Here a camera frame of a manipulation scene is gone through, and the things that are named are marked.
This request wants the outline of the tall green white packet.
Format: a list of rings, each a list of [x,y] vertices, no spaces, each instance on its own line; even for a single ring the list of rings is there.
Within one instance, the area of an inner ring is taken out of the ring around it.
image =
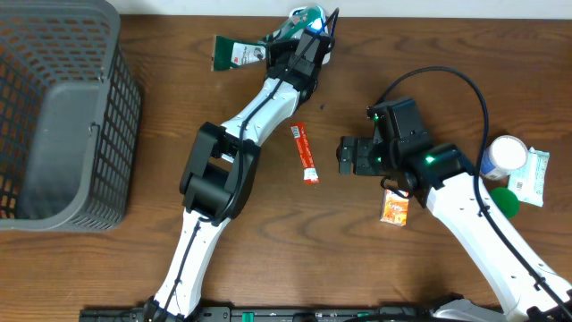
[[[277,30],[256,42],[216,35],[211,70],[221,72],[263,62],[267,57],[267,48],[273,42],[299,40],[304,29],[319,30],[325,20],[326,12],[322,6],[304,6],[293,9],[289,18]]]

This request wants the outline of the red stick sachet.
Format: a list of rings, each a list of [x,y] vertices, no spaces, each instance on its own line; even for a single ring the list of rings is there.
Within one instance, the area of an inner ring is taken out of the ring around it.
[[[294,136],[294,140],[299,152],[300,161],[303,166],[305,184],[318,184],[319,176],[315,168],[315,162],[307,138],[305,124],[293,123],[290,126],[290,129]]]

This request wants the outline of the orange snack packet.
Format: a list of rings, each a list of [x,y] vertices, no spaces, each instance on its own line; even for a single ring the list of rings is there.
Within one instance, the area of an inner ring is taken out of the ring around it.
[[[408,218],[409,199],[402,198],[393,191],[386,190],[383,196],[381,221],[387,224],[404,226]]]

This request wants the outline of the white tub container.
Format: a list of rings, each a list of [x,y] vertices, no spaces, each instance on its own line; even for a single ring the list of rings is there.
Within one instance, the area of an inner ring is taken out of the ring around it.
[[[525,166],[527,159],[526,145],[514,136],[503,135],[484,151],[480,173],[486,179],[498,181]]]

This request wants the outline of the green lid jar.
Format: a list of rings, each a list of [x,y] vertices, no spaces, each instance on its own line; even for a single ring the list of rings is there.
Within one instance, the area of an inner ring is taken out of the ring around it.
[[[498,187],[490,191],[492,201],[506,218],[512,218],[520,210],[520,201],[517,195],[508,188]]]

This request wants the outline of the light green tissue packet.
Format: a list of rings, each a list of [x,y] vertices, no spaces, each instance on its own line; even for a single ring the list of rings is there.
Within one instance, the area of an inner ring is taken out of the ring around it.
[[[508,188],[517,199],[541,208],[550,153],[530,148],[526,164],[509,176]]]

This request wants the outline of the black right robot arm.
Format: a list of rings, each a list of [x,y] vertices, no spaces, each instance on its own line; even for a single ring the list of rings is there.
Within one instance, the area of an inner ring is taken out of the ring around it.
[[[460,242],[500,304],[494,311],[460,298],[428,311],[429,321],[569,321],[571,284],[526,243],[486,191],[475,167],[453,144],[343,137],[342,174],[379,176],[405,191]]]

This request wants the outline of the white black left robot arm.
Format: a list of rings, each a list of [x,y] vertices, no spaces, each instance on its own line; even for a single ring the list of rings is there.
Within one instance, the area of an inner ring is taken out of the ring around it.
[[[184,321],[197,311],[216,243],[248,200],[262,145],[314,93],[334,43],[308,34],[272,43],[253,100],[231,120],[199,128],[179,186],[181,236],[163,284],[144,306],[144,320]]]

